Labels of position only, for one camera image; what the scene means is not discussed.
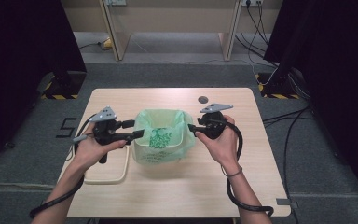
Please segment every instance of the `person's right hand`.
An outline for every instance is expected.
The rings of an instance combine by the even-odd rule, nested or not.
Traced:
[[[224,116],[227,122],[235,124],[235,121],[232,117],[225,115]],[[235,132],[226,126],[222,134],[216,139],[210,139],[204,133],[196,132],[196,136],[199,140],[208,148],[211,153],[212,158],[219,162],[229,174],[230,167],[232,170],[238,170],[237,163],[237,139],[238,136]]]

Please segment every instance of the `wrist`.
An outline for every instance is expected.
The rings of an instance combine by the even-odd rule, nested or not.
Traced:
[[[222,164],[223,169],[227,176],[237,174],[241,172],[242,167],[237,162],[229,163],[229,164]]]
[[[68,167],[66,167],[66,174],[73,177],[80,179],[84,173],[86,173],[87,169],[82,167],[81,165],[78,165],[75,162],[71,162]]]

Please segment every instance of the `wall outlet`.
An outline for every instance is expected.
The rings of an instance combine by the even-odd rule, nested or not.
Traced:
[[[105,0],[108,6],[126,6],[126,0]]]
[[[263,0],[251,0],[250,7],[258,7],[263,5]],[[246,0],[242,0],[242,6],[246,7]]]

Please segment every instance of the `wooden table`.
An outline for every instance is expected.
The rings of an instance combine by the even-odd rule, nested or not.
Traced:
[[[208,104],[199,103],[200,96],[208,97]],[[290,206],[277,205],[277,199],[287,197],[250,89],[97,89],[81,123],[110,105],[117,120],[135,119],[147,108],[181,109],[199,126],[200,110],[211,103],[234,105],[223,113],[235,119],[243,135],[240,165],[261,203],[274,207],[273,216],[288,216]],[[132,129],[121,131],[131,133]],[[105,165],[97,164],[105,166],[102,170],[106,173],[101,175],[122,172],[124,151],[110,152]],[[238,217],[237,207],[227,196],[226,181],[220,165],[197,139],[186,158],[179,161],[144,166],[130,156],[123,181],[115,185],[84,184],[73,199],[68,217]]]

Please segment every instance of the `clear plastic bag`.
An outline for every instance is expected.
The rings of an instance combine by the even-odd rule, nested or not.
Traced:
[[[182,110],[146,109],[135,119],[134,130],[144,129],[144,136],[132,141],[133,158],[140,164],[160,164],[182,159],[195,145],[187,124],[193,119]]]

